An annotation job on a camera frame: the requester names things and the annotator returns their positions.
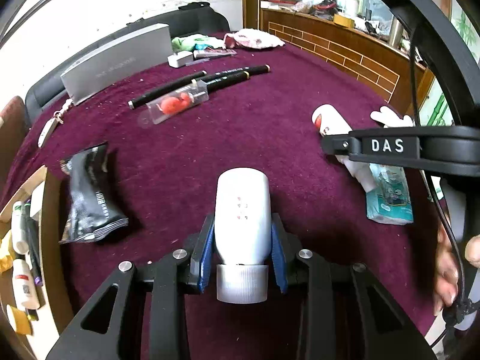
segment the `white lotion bottle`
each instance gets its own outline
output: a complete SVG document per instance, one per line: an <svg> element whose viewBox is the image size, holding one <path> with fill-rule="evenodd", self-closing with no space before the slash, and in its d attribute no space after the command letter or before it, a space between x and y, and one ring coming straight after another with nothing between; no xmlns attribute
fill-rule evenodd
<svg viewBox="0 0 480 360"><path fill-rule="evenodd" d="M315 127L318 128L322 136L348 134L352 131L352 128L342 115L330 104L324 104L318 107L313 112L311 121ZM365 192L370 192L377 187L377 183L371 174L370 164L350 161L346 155L336 155L335 157L345 165L349 173L357 179Z"/></svg>
<svg viewBox="0 0 480 360"><path fill-rule="evenodd" d="M258 303L267 299L272 250L270 193L267 176L250 168L220 175L215 204L217 299L227 303Z"/></svg>
<svg viewBox="0 0 480 360"><path fill-rule="evenodd" d="M15 202L11 212L11 243L18 254L27 254L27 224L23 202Z"/></svg>
<svg viewBox="0 0 480 360"><path fill-rule="evenodd" d="M12 284L17 305L22 305L29 310L40 308L30 267L23 259L14 259L13 261Z"/></svg>

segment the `white jar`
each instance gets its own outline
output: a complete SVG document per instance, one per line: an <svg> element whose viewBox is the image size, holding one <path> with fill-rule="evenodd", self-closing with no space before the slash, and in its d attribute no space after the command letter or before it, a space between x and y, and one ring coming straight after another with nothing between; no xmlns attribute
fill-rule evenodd
<svg viewBox="0 0 480 360"><path fill-rule="evenodd" d="M12 284L17 305L22 305L30 310L40 308L30 267L23 259L14 259L13 261Z"/></svg>

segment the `human hand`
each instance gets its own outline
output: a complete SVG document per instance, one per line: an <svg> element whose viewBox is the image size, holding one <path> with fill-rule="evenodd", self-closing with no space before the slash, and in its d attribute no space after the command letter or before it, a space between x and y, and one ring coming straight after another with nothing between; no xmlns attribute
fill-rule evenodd
<svg viewBox="0 0 480 360"><path fill-rule="evenodd" d="M435 254L435 279L433 286L433 315L437 316L444 306L451 306L458 294L458 266L452 253L452 245L440 223ZM480 235L466 245L465 258L480 268Z"/></svg>

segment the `black pen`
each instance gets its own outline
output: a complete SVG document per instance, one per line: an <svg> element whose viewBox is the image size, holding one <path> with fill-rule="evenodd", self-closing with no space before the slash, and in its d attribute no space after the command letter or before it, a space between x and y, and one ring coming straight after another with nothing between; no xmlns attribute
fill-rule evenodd
<svg viewBox="0 0 480 360"><path fill-rule="evenodd" d="M257 74L263 74L263 73L269 73L270 72L270 66L267 64L261 64L259 66L246 66L246 67L239 67L236 69L231 69L231 70L225 70L225 71L219 71L218 73L214 74L209 74L208 76L204 76L202 78L202 81L208 82L211 80L214 80L219 77L226 77L226 76L231 76L232 74L242 72L242 71L247 71L250 76L255 76Z"/></svg>
<svg viewBox="0 0 480 360"><path fill-rule="evenodd" d="M212 93L219 89L226 88L231 85L235 85L246 81L250 78L250 74L247 71L238 71L229 76L222 76L218 77L214 80L207 81L205 84L207 85L208 93Z"/></svg>

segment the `yellow package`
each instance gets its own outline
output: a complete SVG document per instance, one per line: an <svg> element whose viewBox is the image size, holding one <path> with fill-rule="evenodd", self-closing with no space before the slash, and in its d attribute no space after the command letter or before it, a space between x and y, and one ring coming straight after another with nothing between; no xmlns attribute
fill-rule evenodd
<svg viewBox="0 0 480 360"><path fill-rule="evenodd" d="M11 243L11 230L5 234L0 244L0 273L8 271L17 258L13 245Z"/></svg>

